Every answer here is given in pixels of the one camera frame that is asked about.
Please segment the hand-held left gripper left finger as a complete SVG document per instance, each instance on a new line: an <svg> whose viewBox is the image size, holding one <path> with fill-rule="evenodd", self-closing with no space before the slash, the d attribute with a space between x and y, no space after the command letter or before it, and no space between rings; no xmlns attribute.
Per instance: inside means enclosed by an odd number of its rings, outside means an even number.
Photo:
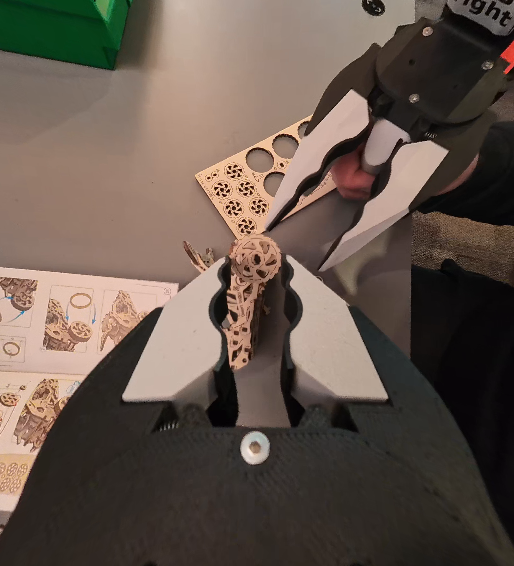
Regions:
<svg viewBox="0 0 514 566"><path fill-rule="evenodd" d="M234 427L239 407L222 323L231 260L217 260L162 308L123 392L124 402L196 404L215 426Z"/></svg>

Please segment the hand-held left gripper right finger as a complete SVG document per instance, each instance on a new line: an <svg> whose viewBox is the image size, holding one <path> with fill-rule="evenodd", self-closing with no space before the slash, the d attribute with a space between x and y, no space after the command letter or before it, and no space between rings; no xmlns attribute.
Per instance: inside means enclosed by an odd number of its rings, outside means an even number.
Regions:
<svg viewBox="0 0 514 566"><path fill-rule="evenodd" d="M388 393L350 306L292 256L283 256L281 391L291 426L320 407L338 421L350 403L384 404Z"/></svg>

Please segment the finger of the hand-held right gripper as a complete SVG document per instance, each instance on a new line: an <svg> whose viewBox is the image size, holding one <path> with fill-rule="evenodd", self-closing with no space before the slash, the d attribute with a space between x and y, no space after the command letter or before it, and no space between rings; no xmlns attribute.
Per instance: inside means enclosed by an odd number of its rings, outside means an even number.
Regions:
<svg viewBox="0 0 514 566"><path fill-rule="evenodd" d="M380 174L382 189L363 207L358 220L330 249L319 271L327 271L359 251L409 212L409 206L448 154L432 141L402 145Z"/></svg>
<svg viewBox="0 0 514 566"><path fill-rule="evenodd" d="M266 230L273 230L333 161L361 145L369 132L367 99L350 90L301 141L270 206Z"/></svg>

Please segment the wooden buggy model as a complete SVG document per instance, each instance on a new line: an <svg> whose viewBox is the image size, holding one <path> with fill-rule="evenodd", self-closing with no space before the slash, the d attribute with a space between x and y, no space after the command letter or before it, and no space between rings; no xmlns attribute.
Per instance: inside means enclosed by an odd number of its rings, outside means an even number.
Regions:
<svg viewBox="0 0 514 566"><path fill-rule="evenodd" d="M226 294L227 315L222 329L228 342L229 364L237 371L253 358L256 349L260 316L269 312L264 305L264 290L268 282L248 282L231 272Z"/></svg>

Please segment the paper instruction booklet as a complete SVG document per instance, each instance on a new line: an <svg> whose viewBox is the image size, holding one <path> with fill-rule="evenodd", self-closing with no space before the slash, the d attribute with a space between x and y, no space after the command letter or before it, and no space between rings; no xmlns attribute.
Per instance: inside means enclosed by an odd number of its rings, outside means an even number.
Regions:
<svg viewBox="0 0 514 566"><path fill-rule="evenodd" d="M62 408L172 282L0 267L0 512L11 512Z"/></svg>

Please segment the wooden parts sheet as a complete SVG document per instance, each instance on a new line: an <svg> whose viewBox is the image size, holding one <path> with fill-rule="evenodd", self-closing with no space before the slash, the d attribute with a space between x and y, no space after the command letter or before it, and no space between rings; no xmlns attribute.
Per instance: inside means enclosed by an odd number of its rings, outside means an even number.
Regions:
<svg viewBox="0 0 514 566"><path fill-rule="evenodd" d="M310 117L196 174L205 194L236 238L261 234L274 195L303 139Z"/></svg>

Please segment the wooden gear wheel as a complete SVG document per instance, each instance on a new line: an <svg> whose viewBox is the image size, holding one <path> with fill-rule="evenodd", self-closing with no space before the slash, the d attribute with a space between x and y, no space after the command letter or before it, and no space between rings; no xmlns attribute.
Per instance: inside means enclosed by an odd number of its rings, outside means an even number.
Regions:
<svg viewBox="0 0 514 566"><path fill-rule="evenodd" d="M232 274L243 281L257 283L273 279L282 261L281 250L275 241L256 234L236 240L229 257Z"/></svg>

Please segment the person's right forearm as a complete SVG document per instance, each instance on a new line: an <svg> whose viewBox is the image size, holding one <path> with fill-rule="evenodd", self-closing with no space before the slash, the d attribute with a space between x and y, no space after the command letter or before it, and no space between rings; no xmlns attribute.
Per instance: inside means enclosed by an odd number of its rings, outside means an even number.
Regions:
<svg viewBox="0 0 514 566"><path fill-rule="evenodd" d="M514 122L493 124L471 176L458 188L430 198L417 210L514 226Z"/></svg>

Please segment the person's right hand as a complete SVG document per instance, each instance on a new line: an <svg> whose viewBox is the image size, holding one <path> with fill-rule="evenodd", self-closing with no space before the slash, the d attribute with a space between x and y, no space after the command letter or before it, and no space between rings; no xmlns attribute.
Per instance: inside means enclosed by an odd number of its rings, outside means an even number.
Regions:
<svg viewBox="0 0 514 566"><path fill-rule="evenodd" d="M354 151L338 158L332 165L330 173L339 194L352 201L368 201L371 198L372 186L378 175L367 173L362 168L362 157L365 143Z"/></svg>

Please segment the green object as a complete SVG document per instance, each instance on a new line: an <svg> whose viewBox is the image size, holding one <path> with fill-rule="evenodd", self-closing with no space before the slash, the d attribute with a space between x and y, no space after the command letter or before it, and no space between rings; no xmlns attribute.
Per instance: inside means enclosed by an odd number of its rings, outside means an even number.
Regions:
<svg viewBox="0 0 514 566"><path fill-rule="evenodd" d="M113 70L132 1L0 1L0 50Z"/></svg>

